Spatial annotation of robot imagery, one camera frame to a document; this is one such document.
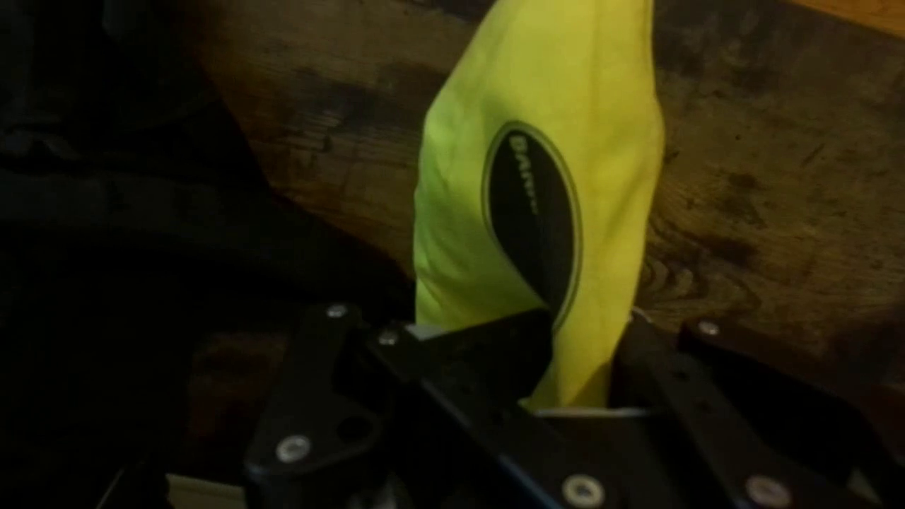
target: black machine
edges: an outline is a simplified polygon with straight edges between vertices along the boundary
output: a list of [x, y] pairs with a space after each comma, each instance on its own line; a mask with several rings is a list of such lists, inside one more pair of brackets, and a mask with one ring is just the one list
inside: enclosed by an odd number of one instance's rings
[[213, 474], [249, 506], [905, 506], [884, 427], [902, 397], [783, 365], [730, 322], [676, 341], [633, 319], [612, 407], [527, 410], [550, 318], [420, 341], [413, 283], [266, 191], [155, 4], [3, 7], [3, 509], [170, 506], [194, 356], [219, 331], [288, 338]]

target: wood grain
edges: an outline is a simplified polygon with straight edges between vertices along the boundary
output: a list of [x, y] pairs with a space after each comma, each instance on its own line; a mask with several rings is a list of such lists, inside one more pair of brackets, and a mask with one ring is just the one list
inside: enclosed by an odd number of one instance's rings
[[[905, 0], [802, 4], [905, 25]], [[189, 0], [177, 22], [271, 184], [407, 266], [423, 116], [485, 7]], [[905, 44], [776, 0], [657, 7], [672, 151], [639, 305], [905, 389]]]

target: yellow fabric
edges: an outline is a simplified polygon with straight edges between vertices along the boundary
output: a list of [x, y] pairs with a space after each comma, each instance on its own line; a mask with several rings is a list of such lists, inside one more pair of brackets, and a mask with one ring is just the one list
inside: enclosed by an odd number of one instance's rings
[[662, 161], [655, 0], [498, 0], [424, 123], [416, 191], [420, 325], [467, 328], [544, 305], [486, 225], [486, 158], [519, 123], [574, 191], [578, 281], [532, 406], [604, 406], [628, 322]]

